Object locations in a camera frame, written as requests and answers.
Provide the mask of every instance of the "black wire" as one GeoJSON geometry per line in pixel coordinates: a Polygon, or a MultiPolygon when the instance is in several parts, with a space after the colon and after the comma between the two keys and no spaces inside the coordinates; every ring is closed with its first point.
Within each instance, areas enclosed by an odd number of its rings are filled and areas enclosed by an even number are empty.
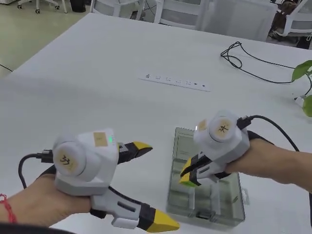
{"type": "Polygon", "coordinates": [[[259,116],[259,115],[254,115],[254,116],[250,116],[251,120],[254,118],[260,118],[263,119],[267,122],[269,122],[270,124],[272,124],[275,128],[277,128],[283,135],[284,137],[286,137],[286,139],[289,141],[289,143],[293,146],[294,150],[299,152],[298,147],[296,146],[296,144],[293,142],[293,140],[289,137],[289,135],[287,135],[287,133],[277,124],[275,123],[273,120],[264,117],[264,116],[259,116]]]}
{"type": "Polygon", "coordinates": [[[13,70],[11,70],[10,68],[3,66],[2,64],[0,64],[1,67],[5,68],[6,70],[9,70],[10,72],[13,72],[13,70]]]}
{"type": "Polygon", "coordinates": [[[259,60],[259,61],[261,61],[261,62],[265,62],[265,63],[268,63],[268,64],[280,66],[280,67],[286,67],[286,68],[294,69],[294,67],[289,67],[289,66],[282,65],[282,64],[278,64],[278,63],[274,63],[274,62],[265,61],[265,60],[263,60],[263,59],[257,58],[257,57],[255,57],[255,56],[249,54],[249,53],[243,48],[242,43],[239,42],[239,41],[237,41],[237,42],[235,42],[234,44],[230,45],[228,49],[226,49],[225,51],[223,51],[223,52],[220,54],[221,57],[224,58],[226,61],[228,61],[233,67],[235,67],[235,68],[237,68],[237,69],[239,69],[239,70],[241,70],[241,71],[243,71],[243,72],[245,72],[245,73],[247,73],[247,74],[249,74],[249,75],[251,75],[251,76],[254,76],[254,77],[258,78],[258,79],[261,79],[261,80],[264,80],[264,81],[267,81],[267,82],[270,82],[270,83],[274,83],[274,84],[290,84],[290,83],[293,82],[293,81],[277,82],[277,81],[272,81],[272,80],[269,80],[269,79],[264,79],[264,78],[262,78],[262,77],[260,77],[260,76],[257,76],[257,75],[255,75],[255,74],[253,74],[253,73],[250,73],[250,72],[248,72],[248,71],[242,69],[242,66],[243,66],[242,61],[241,61],[238,57],[235,57],[235,56],[233,56],[233,55],[229,55],[229,51],[232,50],[232,49],[234,49],[234,48],[236,48],[236,47],[238,47],[238,46],[239,46],[247,55],[249,55],[250,57],[252,57],[252,58],[254,58],[254,59],[256,59],[256,60],[259,60]],[[234,62],[232,62],[232,61],[230,60],[230,58],[236,59],[236,60],[239,62],[239,65],[236,65],[234,62]]]}
{"type": "Polygon", "coordinates": [[[311,80],[311,78],[310,78],[310,76],[309,76],[308,74],[306,74],[306,76],[307,76],[307,78],[308,78],[309,81],[310,81],[310,88],[309,88],[309,90],[304,94],[304,96],[306,96],[306,95],[311,91],[311,89],[312,89],[312,80],[311,80]]]}
{"type": "Polygon", "coordinates": [[[26,185],[26,182],[25,182],[25,178],[23,176],[23,173],[22,173],[22,168],[23,168],[23,164],[24,162],[29,159],[29,158],[41,158],[42,157],[42,154],[29,154],[29,155],[26,155],[24,156],[20,161],[19,161],[19,178],[20,178],[20,181],[23,185],[23,188],[26,189],[27,188],[27,185],[26,185]]]}
{"type": "Polygon", "coordinates": [[[149,5],[148,1],[146,1],[146,4],[147,4],[147,6],[148,6],[148,8],[147,8],[146,10],[150,10],[151,13],[155,16],[155,13],[152,11],[152,8],[155,7],[156,5],[151,7],[151,6],[149,5]]]}

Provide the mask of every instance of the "white power strip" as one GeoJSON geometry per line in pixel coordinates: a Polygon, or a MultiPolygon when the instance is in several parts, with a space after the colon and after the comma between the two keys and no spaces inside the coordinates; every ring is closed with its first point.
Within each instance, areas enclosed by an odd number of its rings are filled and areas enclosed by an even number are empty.
{"type": "Polygon", "coordinates": [[[194,81],[182,81],[182,80],[174,79],[172,77],[167,77],[167,76],[156,76],[156,75],[149,73],[149,74],[144,74],[143,77],[139,77],[139,78],[142,80],[147,80],[147,81],[162,83],[162,84],[169,84],[169,85],[179,86],[179,87],[188,88],[188,89],[196,89],[196,90],[205,91],[205,92],[210,91],[207,84],[198,83],[194,81]]]}

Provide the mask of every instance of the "round white cap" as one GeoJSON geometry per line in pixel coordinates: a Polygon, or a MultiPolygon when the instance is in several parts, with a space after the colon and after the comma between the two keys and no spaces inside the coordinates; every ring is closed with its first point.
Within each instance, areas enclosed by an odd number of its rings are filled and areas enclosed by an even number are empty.
{"type": "Polygon", "coordinates": [[[209,134],[218,142],[225,142],[233,136],[235,124],[227,117],[216,117],[209,123],[209,134]]]}
{"type": "Polygon", "coordinates": [[[53,162],[62,175],[78,176],[86,166],[85,150],[78,142],[64,142],[53,150],[53,162]]]}

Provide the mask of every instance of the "red bracelet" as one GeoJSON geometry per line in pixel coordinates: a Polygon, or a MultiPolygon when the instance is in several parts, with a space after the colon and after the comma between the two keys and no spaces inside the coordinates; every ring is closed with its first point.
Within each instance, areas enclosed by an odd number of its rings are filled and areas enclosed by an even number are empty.
{"type": "Polygon", "coordinates": [[[16,223],[17,222],[16,216],[15,216],[15,214],[13,214],[12,208],[11,208],[10,204],[8,203],[8,201],[6,200],[6,195],[0,194],[0,197],[4,198],[2,201],[0,201],[0,204],[3,204],[5,209],[8,211],[10,223],[16,223]]]}

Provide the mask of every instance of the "green plant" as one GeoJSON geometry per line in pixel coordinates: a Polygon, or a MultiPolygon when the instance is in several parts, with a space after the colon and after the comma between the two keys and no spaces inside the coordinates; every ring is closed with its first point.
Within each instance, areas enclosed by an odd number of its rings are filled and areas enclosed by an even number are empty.
{"type": "MultiPolygon", "coordinates": [[[[310,84],[312,85],[312,82],[310,79],[311,74],[312,74],[312,60],[308,60],[295,67],[292,73],[292,82],[306,75],[310,81],[310,84]]],[[[303,99],[303,105],[302,105],[303,112],[307,116],[312,117],[312,95],[307,96],[308,92],[305,95],[301,96],[300,98],[303,99]]]]}

